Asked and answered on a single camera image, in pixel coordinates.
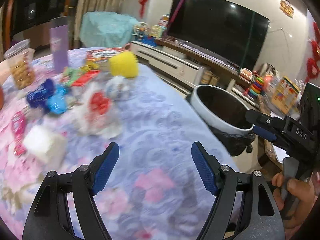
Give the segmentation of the white wooden TV cabinet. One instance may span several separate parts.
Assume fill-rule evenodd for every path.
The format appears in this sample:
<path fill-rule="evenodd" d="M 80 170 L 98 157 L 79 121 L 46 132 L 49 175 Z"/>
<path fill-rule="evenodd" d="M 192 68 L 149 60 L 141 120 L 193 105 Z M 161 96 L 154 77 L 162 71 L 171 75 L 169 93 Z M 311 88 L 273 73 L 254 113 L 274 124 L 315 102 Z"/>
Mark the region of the white wooden TV cabinet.
<path fill-rule="evenodd" d="M 198 55 L 183 46 L 156 41 L 160 45 L 155 47 L 132 41 L 130 49 L 140 63 L 149 66 L 162 79 L 184 92 L 191 91 L 198 85 L 219 86 L 229 92 L 235 84 L 243 89 L 251 85 L 251 81 L 246 80 L 237 70 Z"/>

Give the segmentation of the purple tumbler black lid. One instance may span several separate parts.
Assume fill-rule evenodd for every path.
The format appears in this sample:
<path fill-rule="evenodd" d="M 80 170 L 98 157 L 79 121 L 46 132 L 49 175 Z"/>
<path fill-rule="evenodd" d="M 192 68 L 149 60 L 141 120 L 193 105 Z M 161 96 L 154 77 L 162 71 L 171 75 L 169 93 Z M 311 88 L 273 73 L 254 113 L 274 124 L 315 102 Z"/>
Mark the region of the purple tumbler black lid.
<path fill-rule="evenodd" d="M 56 73 L 62 73 L 64 68 L 69 66 L 68 17 L 61 16 L 51 19 L 49 35 L 54 71 Z"/>

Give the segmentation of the green small carton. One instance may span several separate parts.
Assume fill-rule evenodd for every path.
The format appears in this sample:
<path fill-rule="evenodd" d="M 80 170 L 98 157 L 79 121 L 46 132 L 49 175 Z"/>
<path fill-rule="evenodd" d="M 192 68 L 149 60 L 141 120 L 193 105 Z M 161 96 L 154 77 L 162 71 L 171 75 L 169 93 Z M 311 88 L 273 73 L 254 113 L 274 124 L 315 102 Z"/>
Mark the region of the green small carton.
<path fill-rule="evenodd" d="M 67 87 L 71 87 L 82 75 L 83 72 L 80 69 L 65 67 L 60 82 Z"/>

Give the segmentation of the crumpled dark blue wrapper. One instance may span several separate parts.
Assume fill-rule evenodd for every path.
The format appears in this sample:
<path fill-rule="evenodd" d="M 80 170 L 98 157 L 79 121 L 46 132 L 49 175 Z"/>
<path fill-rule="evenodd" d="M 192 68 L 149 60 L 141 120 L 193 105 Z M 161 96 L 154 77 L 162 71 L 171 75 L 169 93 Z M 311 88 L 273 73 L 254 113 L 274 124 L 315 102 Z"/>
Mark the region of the crumpled dark blue wrapper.
<path fill-rule="evenodd" d="M 45 111 L 49 110 L 47 101 L 54 95 L 55 84 L 52 79 L 46 79 L 34 91 L 27 94 L 27 103 L 31 108 L 41 107 Z"/>

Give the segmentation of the white round trash bin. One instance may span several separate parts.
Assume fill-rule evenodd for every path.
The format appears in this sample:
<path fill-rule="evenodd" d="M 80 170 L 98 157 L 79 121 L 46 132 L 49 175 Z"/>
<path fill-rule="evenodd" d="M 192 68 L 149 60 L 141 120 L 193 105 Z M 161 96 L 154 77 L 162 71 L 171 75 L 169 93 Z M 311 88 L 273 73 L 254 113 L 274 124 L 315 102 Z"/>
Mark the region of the white round trash bin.
<path fill-rule="evenodd" d="M 245 114 L 249 108 L 232 93 L 211 85 L 199 85 L 190 96 L 190 104 L 204 122 L 221 132 L 247 135 L 252 132 Z"/>

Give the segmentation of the toy ferris wheel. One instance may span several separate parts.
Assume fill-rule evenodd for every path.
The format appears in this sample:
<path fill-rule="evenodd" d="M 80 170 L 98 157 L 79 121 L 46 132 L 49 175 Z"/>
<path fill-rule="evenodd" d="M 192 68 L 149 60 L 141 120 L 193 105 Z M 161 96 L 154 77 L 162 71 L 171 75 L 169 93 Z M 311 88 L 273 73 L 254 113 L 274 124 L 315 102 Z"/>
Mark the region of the toy ferris wheel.
<path fill-rule="evenodd" d="M 133 36 L 135 41 L 141 41 L 150 32 L 150 27 L 145 22 L 139 22 L 133 26 Z"/>

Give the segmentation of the light blue wrapper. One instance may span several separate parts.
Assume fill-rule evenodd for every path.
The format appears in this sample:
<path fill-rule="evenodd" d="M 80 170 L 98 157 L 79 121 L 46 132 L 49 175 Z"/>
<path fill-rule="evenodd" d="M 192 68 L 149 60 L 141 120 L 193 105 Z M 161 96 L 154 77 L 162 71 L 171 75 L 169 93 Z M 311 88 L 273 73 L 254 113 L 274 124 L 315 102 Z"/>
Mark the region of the light blue wrapper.
<path fill-rule="evenodd" d="M 54 94 L 47 99 L 46 106 L 50 113 L 60 115 L 67 111 L 67 89 L 63 85 L 57 85 Z"/>

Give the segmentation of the black trash bag liner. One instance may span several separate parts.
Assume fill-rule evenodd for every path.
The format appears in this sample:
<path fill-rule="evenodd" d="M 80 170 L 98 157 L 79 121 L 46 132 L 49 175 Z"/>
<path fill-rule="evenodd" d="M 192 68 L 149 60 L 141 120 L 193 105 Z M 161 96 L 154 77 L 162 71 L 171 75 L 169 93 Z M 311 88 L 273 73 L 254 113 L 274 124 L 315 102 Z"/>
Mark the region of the black trash bag liner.
<path fill-rule="evenodd" d="M 243 152 L 251 153 L 253 151 L 253 146 L 251 145 L 251 143 L 255 140 L 255 134 L 253 132 L 240 135 L 222 132 L 212 126 L 209 126 L 209 129 L 217 137 L 217 139 L 222 142 L 232 157 L 237 157 Z"/>

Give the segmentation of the clear jar of snacks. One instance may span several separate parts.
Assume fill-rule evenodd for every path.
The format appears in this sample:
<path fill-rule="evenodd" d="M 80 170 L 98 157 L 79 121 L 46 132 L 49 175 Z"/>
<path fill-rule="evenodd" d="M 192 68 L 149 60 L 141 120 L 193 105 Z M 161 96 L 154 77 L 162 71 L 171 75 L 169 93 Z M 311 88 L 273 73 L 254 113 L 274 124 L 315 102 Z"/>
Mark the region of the clear jar of snacks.
<path fill-rule="evenodd" d="M 13 45 L 4 54 L 18 89 L 24 89 L 35 81 L 35 71 L 31 64 L 34 52 L 30 48 L 30 40 L 26 39 Z"/>

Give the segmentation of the white tissue piece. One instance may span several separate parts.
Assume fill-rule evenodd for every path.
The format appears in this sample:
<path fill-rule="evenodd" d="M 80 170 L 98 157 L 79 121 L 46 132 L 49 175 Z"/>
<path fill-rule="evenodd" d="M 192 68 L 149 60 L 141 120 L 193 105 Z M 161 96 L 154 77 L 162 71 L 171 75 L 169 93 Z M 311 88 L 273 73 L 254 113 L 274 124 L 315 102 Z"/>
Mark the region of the white tissue piece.
<path fill-rule="evenodd" d="M 51 170 L 61 166 L 67 148 L 67 139 L 60 133 L 35 125 L 23 139 L 27 152 Z"/>

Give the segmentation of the yellow toy box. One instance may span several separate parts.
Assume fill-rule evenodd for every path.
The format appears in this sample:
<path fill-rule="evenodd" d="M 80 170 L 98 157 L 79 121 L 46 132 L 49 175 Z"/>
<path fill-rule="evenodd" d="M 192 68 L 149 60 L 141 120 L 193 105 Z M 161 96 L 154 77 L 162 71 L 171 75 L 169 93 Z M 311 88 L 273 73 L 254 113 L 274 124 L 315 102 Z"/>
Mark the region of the yellow toy box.
<path fill-rule="evenodd" d="M 283 114 L 289 113 L 297 100 L 300 89 L 286 76 L 276 86 L 271 103 Z"/>

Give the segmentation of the yellow foam fruit net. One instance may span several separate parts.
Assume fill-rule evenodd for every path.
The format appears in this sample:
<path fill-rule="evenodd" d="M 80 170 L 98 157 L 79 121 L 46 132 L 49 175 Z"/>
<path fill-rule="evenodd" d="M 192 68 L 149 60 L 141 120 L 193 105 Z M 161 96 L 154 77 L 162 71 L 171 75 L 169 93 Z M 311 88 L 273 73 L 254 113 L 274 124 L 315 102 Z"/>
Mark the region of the yellow foam fruit net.
<path fill-rule="evenodd" d="M 112 76 L 133 78 L 137 77 L 139 73 L 137 57 L 128 50 L 111 57 L 109 65 Z"/>

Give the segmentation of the red white milk carton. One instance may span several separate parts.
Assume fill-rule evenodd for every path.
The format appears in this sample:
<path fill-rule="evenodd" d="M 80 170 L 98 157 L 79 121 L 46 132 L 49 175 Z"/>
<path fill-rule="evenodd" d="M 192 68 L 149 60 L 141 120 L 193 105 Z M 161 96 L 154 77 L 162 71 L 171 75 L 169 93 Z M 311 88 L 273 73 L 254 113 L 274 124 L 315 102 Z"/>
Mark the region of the red white milk carton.
<path fill-rule="evenodd" d="M 87 85 L 100 74 L 100 70 L 90 70 L 80 76 L 71 85 L 72 94 L 80 96 L 86 89 Z"/>

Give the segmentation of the pink snack wrapper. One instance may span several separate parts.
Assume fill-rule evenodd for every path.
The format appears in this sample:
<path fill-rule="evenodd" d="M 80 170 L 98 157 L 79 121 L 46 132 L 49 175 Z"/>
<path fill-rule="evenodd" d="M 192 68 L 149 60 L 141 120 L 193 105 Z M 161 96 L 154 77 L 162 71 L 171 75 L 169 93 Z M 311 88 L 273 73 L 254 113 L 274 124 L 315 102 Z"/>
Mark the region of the pink snack wrapper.
<path fill-rule="evenodd" d="M 14 155 L 20 156 L 25 154 L 26 149 L 23 146 L 23 138 L 27 121 L 25 114 L 21 111 L 16 112 L 11 119 L 11 131 L 14 136 L 15 148 Z"/>

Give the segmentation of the teal covered furniture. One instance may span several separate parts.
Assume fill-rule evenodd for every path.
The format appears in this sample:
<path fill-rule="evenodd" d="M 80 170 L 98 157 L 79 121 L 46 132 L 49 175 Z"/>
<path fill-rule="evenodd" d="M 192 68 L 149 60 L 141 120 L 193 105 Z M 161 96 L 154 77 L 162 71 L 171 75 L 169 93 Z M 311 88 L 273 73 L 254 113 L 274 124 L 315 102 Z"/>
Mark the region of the teal covered furniture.
<path fill-rule="evenodd" d="M 93 11 L 84 14 L 79 38 L 85 47 L 123 47 L 132 39 L 139 21 L 127 14 Z"/>

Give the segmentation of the white plastic bag red print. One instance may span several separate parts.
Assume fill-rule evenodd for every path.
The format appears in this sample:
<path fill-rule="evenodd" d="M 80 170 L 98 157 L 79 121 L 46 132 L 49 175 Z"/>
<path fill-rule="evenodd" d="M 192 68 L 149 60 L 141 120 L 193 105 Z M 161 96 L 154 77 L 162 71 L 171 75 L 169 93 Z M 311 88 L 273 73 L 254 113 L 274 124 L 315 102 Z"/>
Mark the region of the white plastic bag red print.
<path fill-rule="evenodd" d="M 120 135 L 123 128 L 117 103 L 128 100 L 130 95 L 129 81 L 123 76 L 89 81 L 79 95 L 80 104 L 71 110 L 78 133 L 105 139 Z"/>

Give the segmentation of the black television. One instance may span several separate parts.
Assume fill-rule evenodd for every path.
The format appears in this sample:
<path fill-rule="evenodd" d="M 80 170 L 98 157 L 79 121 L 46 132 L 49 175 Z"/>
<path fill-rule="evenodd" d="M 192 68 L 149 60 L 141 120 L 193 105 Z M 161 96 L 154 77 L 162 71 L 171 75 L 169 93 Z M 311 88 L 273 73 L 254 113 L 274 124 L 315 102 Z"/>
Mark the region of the black television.
<path fill-rule="evenodd" d="M 167 35 L 253 70 L 270 21 L 227 0 L 173 0 Z"/>

